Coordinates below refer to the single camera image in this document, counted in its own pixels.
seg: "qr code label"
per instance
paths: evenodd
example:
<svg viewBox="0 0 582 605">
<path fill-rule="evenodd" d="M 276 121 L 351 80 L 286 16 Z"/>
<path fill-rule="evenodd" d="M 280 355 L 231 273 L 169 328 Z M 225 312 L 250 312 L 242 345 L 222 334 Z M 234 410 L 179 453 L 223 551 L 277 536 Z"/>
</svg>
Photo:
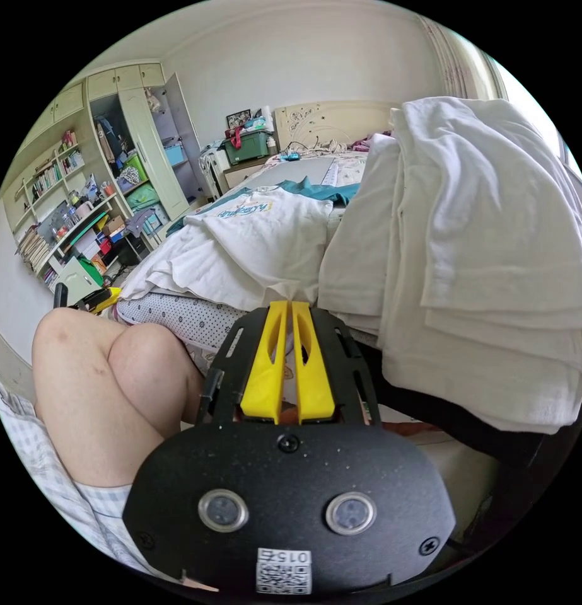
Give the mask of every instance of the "qr code label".
<svg viewBox="0 0 582 605">
<path fill-rule="evenodd" d="M 311 594 L 311 553 L 308 550 L 257 550 L 257 592 Z"/>
</svg>

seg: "curtain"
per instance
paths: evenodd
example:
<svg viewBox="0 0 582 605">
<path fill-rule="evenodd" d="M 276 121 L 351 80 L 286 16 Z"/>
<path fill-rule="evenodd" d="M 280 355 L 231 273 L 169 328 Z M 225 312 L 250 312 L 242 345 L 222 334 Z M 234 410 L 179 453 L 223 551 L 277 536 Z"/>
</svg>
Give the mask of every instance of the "curtain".
<svg viewBox="0 0 582 605">
<path fill-rule="evenodd" d="M 436 52 L 448 96 L 484 100 L 503 97 L 480 49 L 443 25 L 421 15 L 418 18 Z"/>
</svg>

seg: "wall molding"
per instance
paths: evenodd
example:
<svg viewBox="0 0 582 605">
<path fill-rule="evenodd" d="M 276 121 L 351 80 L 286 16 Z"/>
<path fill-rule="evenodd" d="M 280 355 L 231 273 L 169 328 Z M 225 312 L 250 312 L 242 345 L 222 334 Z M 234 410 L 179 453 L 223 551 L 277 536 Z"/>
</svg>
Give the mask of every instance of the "wall molding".
<svg viewBox="0 0 582 605">
<path fill-rule="evenodd" d="M 418 19 L 417 13 L 409 11 L 401 6 L 396 6 L 395 4 L 370 3 L 365 2 L 365 0 L 294 0 L 292 4 L 277 4 L 251 13 L 243 13 L 229 17 L 228 19 L 222 19 L 210 27 L 191 34 L 185 40 L 173 46 L 172 49 L 168 50 L 163 55 L 161 62 L 164 63 L 164 61 L 169 59 L 172 55 L 180 52 L 187 46 L 196 44 L 205 37 L 217 35 L 221 30 L 231 27 L 242 27 L 242 25 L 254 22 L 256 16 L 261 17 L 276 13 L 295 13 L 301 10 L 313 11 L 314 9 L 321 9 L 338 11 L 349 8 L 360 9 L 361 12 L 369 11 L 370 13 L 377 14 L 381 17 L 393 15 L 398 20 L 410 21 L 412 23 L 417 23 Z"/>
<path fill-rule="evenodd" d="M 62 88 L 62 90 L 66 90 L 66 88 L 69 88 L 70 86 L 74 86 L 75 84 L 78 84 L 80 82 L 82 82 L 84 79 L 88 78 L 89 76 L 94 76 L 95 74 L 100 74 L 102 73 L 102 71 L 108 71 L 109 69 L 116 69 L 117 67 L 129 67 L 130 65 L 141 65 L 144 63 L 161 63 L 161 59 L 133 59 L 131 61 L 118 61 L 116 63 L 108 63 L 107 65 L 101 66 L 101 67 L 89 67 L 89 68 L 85 68 L 82 71 L 79 71 L 78 74 L 72 78 L 72 80 L 70 80 L 70 82 L 68 82 L 65 87 Z"/>
</svg>

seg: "nightstand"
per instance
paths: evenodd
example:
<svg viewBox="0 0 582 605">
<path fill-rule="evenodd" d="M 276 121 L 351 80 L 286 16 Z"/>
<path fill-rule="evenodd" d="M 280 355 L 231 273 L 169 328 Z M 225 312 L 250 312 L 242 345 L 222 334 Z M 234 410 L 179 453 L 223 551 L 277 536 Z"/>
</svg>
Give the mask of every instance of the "nightstand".
<svg viewBox="0 0 582 605">
<path fill-rule="evenodd" d="M 270 159 L 270 156 L 265 156 L 264 158 L 251 159 L 246 162 L 240 162 L 239 164 L 235 164 L 231 168 L 223 171 L 223 175 L 226 178 L 228 183 L 228 187 L 232 189 L 239 185 L 243 180 L 247 179 L 249 176 L 261 170 L 264 167 L 265 162 Z"/>
</svg>

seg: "person's knee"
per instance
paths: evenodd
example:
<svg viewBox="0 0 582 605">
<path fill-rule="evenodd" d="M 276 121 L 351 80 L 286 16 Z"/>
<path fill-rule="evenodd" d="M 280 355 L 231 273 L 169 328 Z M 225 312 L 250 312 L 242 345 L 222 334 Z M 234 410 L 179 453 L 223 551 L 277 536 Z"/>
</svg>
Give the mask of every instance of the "person's knee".
<svg viewBox="0 0 582 605">
<path fill-rule="evenodd" d="M 80 311 L 61 307 L 49 311 L 38 323 L 32 341 L 32 356 L 45 347 L 65 345 L 78 329 Z"/>
<path fill-rule="evenodd" d="M 162 367 L 184 362 L 187 353 L 169 329 L 155 323 L 141 323 L 127 330 L 125 338 L 110 351 L 110 363 L 119 355 L 133 356 L 146 367 Z"/>
</svg>

